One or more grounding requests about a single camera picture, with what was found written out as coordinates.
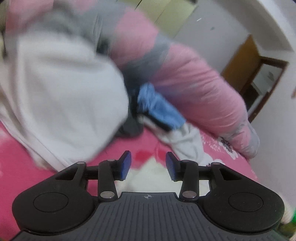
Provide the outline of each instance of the green object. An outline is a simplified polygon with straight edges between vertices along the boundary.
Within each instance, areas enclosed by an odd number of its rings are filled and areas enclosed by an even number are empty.
[[[295,210],[295,212],[294,212],[294,216],[293,216],[293,218],[292,218],[291,223],[295,223],[295,224],[296,224],[296,210]]]

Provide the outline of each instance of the bed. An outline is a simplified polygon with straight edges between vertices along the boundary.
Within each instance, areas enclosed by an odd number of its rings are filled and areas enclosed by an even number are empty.
[[[248,161],[229,144],[205,131],[200,131],[200,134],[204,151],[211,157],[207,158],[207,161],[221,161],[257,181]],[[137,138],[115,140],[88,165],[97,165],[106,159],[117,159],[125,150],[132,152],[131,171],[140,169],[151,158],[164,166],[165,154],[171,151],[160,143],[148,129],[145,129],[144,133]],[[2,124],[0,124],[0,153],[0,234],[4,240],[10,240],[19,231],[11,211],[14,198],[20,192],[50,177],[54,172],[38,168],[25,148],[9,135]],[[96,185],[93,181],[89,183],[88,191],[92,195],[97,195]]]
[[[33,12],[36,14],[50,9],[52,2],[42,1],[41,6],[32,7],[30,1],[13,1],[7,13],[6,31],[20,29],[25,21],[32,18]],[[159,33],[141,12],[126,5],[100,1],[91,9],[95,18],[101,14],[105,20],[101,36],[112,39],[109,54],[124,77],[136,77],[151,82],[189,122],[200,129],[204,152],[200,165],[218,161],[257,181],[246,158],[256,154],[259,139],[247,120],[246,108],[240,95],[194,50]],[[118,159],[126,150],[132,153],[129,173],[157,167],[168,177],[164,167],[165,155],[171,150],[148,129],[144,129],[143,134],[137,138],[118,138],[112,141],[88,165],[97,165],[106,159]],[[0,123],[1,238],[9,240],[19,231],[11,211],[14,198],[53,174],[54,171],[37,167],[26,149]],[[163,175],[154,176],[146,182],[146,187],[153,185],[152,191],[160,190],[159,187],[164,191],[177,190],[178,187],[171,189],[172,182],[169,179],[167,182],[157,180]],[[94,181],[89,182],[88,191],[92,195],[97,195],[96,185]],[[142,190],[143,187],[138,185],[137,190]],[[130,191],[120,183],[117,183],[117,189],[120,192]]]

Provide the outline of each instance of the doorway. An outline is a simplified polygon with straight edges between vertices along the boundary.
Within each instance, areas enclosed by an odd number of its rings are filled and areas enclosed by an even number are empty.
[[[222,72],[242,96],[252,122],[269,99],[288,62],[260,56],[252,35],[241,45]]]

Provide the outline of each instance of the white blanket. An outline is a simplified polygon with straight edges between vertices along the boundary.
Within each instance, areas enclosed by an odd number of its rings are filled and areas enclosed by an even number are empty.
[[[182,182],[173,182],[168,170],[151,157],[140,169],[130,169],[126,180],[116,181],[118,196],[121,192],[175,192],[179,196]],[[200,196],[210,191],[209,182],[200,181]]]
[[[11,135],[57,171],[92,159],[128,113],[114,63],[82,38],[55,33],[22,35],[7,48],[0,118]]]

